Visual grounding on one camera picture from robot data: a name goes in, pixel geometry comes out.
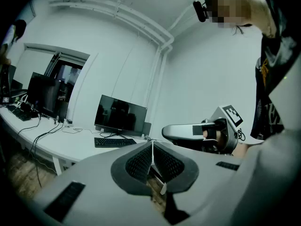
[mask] wooden floor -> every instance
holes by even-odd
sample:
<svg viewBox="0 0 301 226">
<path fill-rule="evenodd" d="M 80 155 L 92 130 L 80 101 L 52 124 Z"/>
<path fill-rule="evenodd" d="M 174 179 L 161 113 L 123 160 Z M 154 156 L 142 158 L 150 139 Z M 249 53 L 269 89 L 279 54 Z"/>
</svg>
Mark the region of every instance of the wooden floor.
<svg viewBox="0 0 301 226">
<path fill-rule="evenodd" d="M 9 152 L 6 151 L 7 176 L 16 193 L 26 200 L 31 200 L 41 190 L 37 177 L 36 164 L 42 187 L 51 183 L 57 177 L 56 173 L 52 171 L 55 171 L 54 165 L 52 162 L 41 157 L 36 157 L 39 160 L 38 162 L 32 156 L 28 156 L 28 151 L 22 150 L 21 146 L 14 143 L 12 138 L 6 139 L 5 143 L 10 144 Z M 164 213 L 166 199 L 160 194 L 162 184 L 154 175 L 150 174 L 148 175 L 147 185 L 151 187 L 152 201 L 155 204 L 155 208 L 160 213 Z"/>
</svg>

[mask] white desk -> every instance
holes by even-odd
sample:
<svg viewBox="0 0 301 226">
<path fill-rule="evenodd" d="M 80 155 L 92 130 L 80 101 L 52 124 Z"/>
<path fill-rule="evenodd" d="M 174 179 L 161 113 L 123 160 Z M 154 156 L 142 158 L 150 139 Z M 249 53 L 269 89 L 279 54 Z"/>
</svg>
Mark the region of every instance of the white desk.
<svg viewBox="0 0 301 226">
<path fill-rule="evenodd" d="M 29 121 L 21 121 L 5 107 L 0 108 L 0 116 L 5 122 L 5 125 L 3 125 L 3 127 L 5 128 L 8 126 L 9 129 L 11 130 L 7 130 L 7 131 L 14 138 L 16 137 L 16 134 L 20 130 L 24 128 L 36 126 L 39 122 L 38 118 L 34 118 Z M 18 141 L 20 141 L 20 139 L 22 138 L 31 146 L 31 144 L 33 143 L 34 139 L 37 136 L 50 131 L 52 128 L 56 126 L 57 125 L 54 124 L 53 119 L 47 119 L 42 117 L 39 126 L 33 129 L 23 130 L 18 136 Z M 69 131 L 72 133 L 75 132 L 73 128 L 81 128 L 81 127 L 74 126 L 72 128 L 64 128 L 63 126 L 64 131 Z M 89 130 L 86 129 L 76 134 L 64 133 L 62 132 L 62 130 L 59 130 L 54 134 L 48 134 L 44 137 L 41 137 L 38 140 L 37 148 L 41 149 L 42 151 L 52 156 L 56 173 L 60 175 L 63 171 L 62 159 L 72 161 L 72 162 L 77 162 L 96 154 L 105 153 L 117 149 L 117 148 L 95 148 L 94 137 L 101 137 L 101 136 L 99 135 L 99 133 L 92 134 Z M 144 139 L 134 139 L 134 138 L 131 139 L 133 139 L 136 143 L 145 142 Z"/>
</svg>

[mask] desk surface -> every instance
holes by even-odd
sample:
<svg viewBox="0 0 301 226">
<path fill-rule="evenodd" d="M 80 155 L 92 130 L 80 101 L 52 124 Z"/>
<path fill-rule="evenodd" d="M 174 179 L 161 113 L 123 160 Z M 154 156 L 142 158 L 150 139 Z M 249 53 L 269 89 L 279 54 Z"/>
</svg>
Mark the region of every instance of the desk surface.
<svg viewBox="0 0 301 226">
<path fill-rule="evenodd" d="M 29 121 L 21 121 L 14 114 L 12 114 L 7 108 L 0 108 L 0 116 L 3 118 L 4 122 L 15 132 L 18 133 L 20 130 L 28 127 L 36 126 L 39 122 L 38 118 L 33 118 Z M 42 117 L 41 122 L 38 127 L 33 129 L 23 130 L 19 137 L 25 139 L 29 143 L 33 143 L 34 139 L 53 129 L 57 125 L 54 124 L 53 119 L 47 119 Z M 81 128 L 76 125 L 71 128 L 64 128 L 64 131 L 74 133 L 73 128 Z M 116 148 L 95 148 L 94 138 L 101 136 L 98 134 L 92 134 L 91 131 L 84 129 L 79 133 L 70 134 L 65 133 L 61 130 L 57 131 L 54 134 L 48 134 L 44 137 L 41 137 L 38 140 L 37 147 L 51 155 L 57 156 L 59 158 L 71 160 L 71 161 L 81 161 L 87 157 L 105 153 Z M 122 137 L 116 136 L 112 137 L 114 139 L 122 139 Z M 134 139 L 136 143 L 145 142 L 144 139 Z"/>
</svg>

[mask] black shirt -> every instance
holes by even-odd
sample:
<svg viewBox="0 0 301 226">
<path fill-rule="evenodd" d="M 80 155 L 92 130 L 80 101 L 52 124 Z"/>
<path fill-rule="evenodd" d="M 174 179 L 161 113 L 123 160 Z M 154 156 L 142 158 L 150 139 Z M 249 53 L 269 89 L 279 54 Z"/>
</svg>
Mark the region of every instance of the black shirt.
<svg viewBox="0 0 301 226">
<path fill-rule="evenodd" d="M 257 62 L 256 109 L 251 136 L 265 140 L 283 129 L 269 94 L 285 77 L 300 54 L 300 29 L 297 15 L 299 0 L 266 0 L 275 22 L 275 38 L 263 35 L 261 58 Z"/>
<path fill-rule="evenodd" d="M 267 73 L 267 59 L 261 62 L 258 59 L 255 67 L 256 87 L 256 109 L 251 136 L 255 139 L 265 140 L 271 135 L 280 133 L 283 124 L 280 116 L 265 91 L 265 75 Z"/>
</svg>

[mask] keyboard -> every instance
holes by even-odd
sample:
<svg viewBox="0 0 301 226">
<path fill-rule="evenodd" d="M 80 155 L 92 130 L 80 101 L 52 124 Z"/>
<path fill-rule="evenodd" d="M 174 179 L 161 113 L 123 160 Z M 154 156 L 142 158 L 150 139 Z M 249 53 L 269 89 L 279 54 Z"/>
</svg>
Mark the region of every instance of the keyboard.
<svg viewBox="0 0 301 226">
<path fill-rule="evenodd" d="M 7 105 L 6 107 L 12 114 L 14 114 L 22 121 L 29 121 L 32 118 L 30 112 L 24 112 L 20 108 L 15 107 L 14 105 Z"/>
<path fill-rule="evenodd" d="M 136 144 L 133 139 L 108 139 L 108 138 L 94 138 L 96 148 L 120 148 L 127 145 Z"/>
</svg>

